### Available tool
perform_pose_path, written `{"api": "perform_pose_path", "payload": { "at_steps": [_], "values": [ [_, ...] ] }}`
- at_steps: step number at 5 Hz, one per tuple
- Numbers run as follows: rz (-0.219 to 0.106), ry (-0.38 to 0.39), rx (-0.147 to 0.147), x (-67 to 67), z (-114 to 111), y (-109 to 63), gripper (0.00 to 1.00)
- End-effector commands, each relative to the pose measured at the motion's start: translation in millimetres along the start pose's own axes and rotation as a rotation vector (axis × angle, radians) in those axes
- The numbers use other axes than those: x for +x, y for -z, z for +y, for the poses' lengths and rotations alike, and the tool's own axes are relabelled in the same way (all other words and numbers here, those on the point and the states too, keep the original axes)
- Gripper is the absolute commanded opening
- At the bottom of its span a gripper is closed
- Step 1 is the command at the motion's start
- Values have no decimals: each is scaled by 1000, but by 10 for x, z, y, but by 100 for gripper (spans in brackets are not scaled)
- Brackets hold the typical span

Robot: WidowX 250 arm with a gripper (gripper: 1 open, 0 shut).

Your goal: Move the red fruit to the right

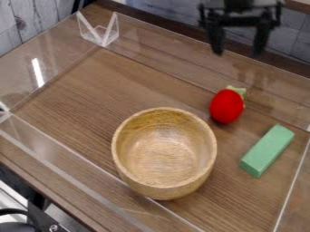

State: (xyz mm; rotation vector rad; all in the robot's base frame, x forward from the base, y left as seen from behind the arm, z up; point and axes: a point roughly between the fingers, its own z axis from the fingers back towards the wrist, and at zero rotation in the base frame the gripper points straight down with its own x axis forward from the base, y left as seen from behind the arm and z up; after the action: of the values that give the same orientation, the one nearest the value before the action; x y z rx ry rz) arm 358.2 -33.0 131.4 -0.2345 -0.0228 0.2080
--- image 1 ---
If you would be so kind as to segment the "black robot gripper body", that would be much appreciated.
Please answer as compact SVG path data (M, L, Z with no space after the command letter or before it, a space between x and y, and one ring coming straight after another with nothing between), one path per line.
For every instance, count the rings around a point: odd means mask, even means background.
M280 25L283 0L200 0L200 25L255 27Z

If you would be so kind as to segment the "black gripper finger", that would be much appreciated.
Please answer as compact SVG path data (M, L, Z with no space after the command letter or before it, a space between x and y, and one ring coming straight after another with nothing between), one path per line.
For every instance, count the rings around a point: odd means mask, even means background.
M212 52L216 55L221 55L224 50L225 32L223 27L215 21L207 23L207 34Z
M251 49L252 56L257 56L263 53L271 30L272 30L272 25L268 22L260 22L256 25L256 33L253 36L252 49Z

